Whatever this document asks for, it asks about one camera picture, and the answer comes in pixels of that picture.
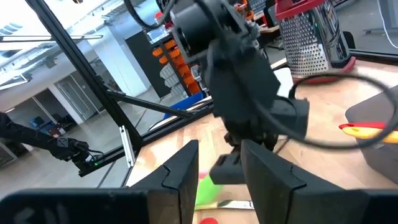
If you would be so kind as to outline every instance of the doorway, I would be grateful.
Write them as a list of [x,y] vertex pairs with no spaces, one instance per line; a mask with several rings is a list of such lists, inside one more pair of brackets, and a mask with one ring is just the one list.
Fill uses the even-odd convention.
[[56,83],[55,86],[84,121],[99,113],[93,101],[88,98],[87,94],[71,75]]

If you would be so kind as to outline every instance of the metal bracket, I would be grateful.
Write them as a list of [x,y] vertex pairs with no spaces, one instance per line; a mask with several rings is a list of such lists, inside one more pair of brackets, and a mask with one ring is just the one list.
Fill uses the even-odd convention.
[[123,126],[119,127],[120,136],[122,137],[123,149],[126,155],[127,166],[131,168],[136,163],[136,157],[134,156],[134,150],[131,146],[129,133],[126,131],[126,128]]

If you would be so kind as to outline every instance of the red grater handle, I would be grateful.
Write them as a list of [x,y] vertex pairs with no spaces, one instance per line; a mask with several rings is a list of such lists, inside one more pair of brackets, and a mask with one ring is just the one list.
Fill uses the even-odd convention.
[[293,3],[292,0],[276,0],[275,16],[278,21],[281,21],[282,19],[309,11],[326,1],[327,0],[301,0]]

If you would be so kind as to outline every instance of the yellow object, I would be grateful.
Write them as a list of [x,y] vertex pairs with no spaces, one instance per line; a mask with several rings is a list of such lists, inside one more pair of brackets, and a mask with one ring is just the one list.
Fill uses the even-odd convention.
[[[379,128],[365,128],[365,127],[346,127],[342,130],[345,134],[359,139],[371,139],[382,130]],[[398,131],[391,132],[383,139],[384,143],[398,144]]]

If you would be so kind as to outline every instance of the black frame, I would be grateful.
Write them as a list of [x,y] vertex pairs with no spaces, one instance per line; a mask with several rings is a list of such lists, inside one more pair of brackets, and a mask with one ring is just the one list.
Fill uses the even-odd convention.
[[[113,118],[115,123],[121,127],[124,126],[130,136],[131,144],[134,148],[135,156],[137,156],[141,148],[151,142],[154,142],[178,129],[188,125],[213,111],[213,102],[206,102],[203,105],[196,108],[195,111],[188,113],[186,111],[175,110],[166,106],[157,105],[148,101],[137,100],[137,98],[131,98],[129,96],[120,96],[115,92],[108,92],[107,88],[96,78],[96,73],[90,65],[89,61],[85,58],[83,53],[72,41],[72,38],[68,32],[63,28],[56,15],[51,11],[49,6],[44,0],[25,0],[26,3],[35,11],[41,23],[51,34],[53,39],[63,50],[63,53],[68,57],[76,70],[83,77],[84,81],[87,82],[88,87],[93,91],[95,96],[99,99],[104,109]],[[161,125],[144,135],[140,135],[135,129],[134,125],[130,122],[126,114],[119,107],[115,98],[126,101],[138,106],[143,106],[152,110],[166,112],[178,117],[172,122]],[[93,162],[93,165],[85,170],[79,172],[79,176],[83,177],[102,168],[124,156],[123,146],[119,146],[116,149],[110,150],[104,154],[103,157]]]

